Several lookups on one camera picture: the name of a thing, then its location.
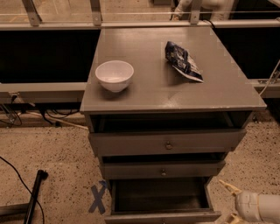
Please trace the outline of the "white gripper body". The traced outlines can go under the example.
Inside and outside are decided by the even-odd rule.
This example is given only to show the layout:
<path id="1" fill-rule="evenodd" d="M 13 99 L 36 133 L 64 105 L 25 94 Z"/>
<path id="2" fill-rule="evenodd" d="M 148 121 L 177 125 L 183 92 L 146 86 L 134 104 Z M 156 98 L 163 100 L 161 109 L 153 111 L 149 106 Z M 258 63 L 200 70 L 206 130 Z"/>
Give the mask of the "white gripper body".
<path id="1" fill-rule="evenodd" d="M 235 197 L 235 209 L 245 221 L 259 221 L 258 194 L 243 191 Z"/>

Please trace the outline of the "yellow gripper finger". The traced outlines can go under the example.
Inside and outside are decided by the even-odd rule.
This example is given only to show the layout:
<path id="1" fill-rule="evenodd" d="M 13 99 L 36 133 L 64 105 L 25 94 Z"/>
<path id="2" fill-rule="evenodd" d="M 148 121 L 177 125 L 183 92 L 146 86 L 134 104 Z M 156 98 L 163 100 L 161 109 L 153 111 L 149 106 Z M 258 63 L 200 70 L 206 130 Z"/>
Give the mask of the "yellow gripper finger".
<path id="1" fill-rule="evenodd" d="M 243 224 L 243 219 L 237 213 L 231 213 L 222 224 Z"/>
<path id="2" fill-rule="evenodd" d="M 236 196 L 237 194 L 241 193 L 242 190 L 237 188 L 234 185 L 231 185 L 223 180 L 219 180 L 219 182 L 230 192 L 231 195 Z"/>

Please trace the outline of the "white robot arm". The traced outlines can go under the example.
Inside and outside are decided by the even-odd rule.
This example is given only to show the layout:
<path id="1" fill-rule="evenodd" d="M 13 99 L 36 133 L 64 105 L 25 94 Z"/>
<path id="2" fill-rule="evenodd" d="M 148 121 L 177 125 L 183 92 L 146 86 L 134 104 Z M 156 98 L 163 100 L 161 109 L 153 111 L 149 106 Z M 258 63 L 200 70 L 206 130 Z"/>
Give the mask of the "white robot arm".
<path id="1" fill-rule="evenodd" d="M 243 191 L 223 180 L 219 182 L 234 196 L 236 213 L 231 213 L 224 224 L 269 222 L 280 224 L 280 196 Z"/>

